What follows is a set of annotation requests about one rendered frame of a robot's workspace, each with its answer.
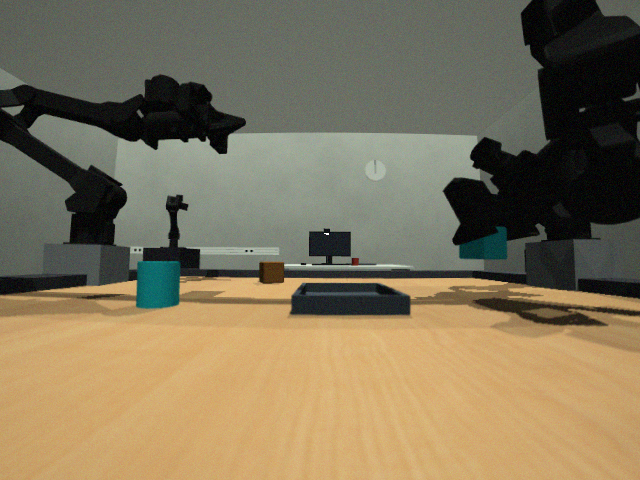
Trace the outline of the cyan cylinder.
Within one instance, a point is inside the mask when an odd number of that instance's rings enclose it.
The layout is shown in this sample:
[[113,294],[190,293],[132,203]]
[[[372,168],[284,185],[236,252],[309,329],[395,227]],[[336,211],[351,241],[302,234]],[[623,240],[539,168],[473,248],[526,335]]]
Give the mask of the cyan cylinder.
[[136,307],[145,309],[179,305],[180,262],[138,261]]

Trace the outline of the teal cube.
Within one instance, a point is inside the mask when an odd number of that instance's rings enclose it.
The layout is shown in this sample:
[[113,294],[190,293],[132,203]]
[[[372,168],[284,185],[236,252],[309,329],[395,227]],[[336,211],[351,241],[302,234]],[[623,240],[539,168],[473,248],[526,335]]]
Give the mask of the teal cube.
[[459,245],[460,259],[507,259],[507,228],[497,227],[498,233]]

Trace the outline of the brown cube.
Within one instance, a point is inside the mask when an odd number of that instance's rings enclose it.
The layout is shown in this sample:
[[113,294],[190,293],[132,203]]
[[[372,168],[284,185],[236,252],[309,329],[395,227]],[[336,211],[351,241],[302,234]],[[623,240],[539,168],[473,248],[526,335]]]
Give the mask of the brown cube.
[[284,262],[259,262],[259,281],[262,283],[283,283]]

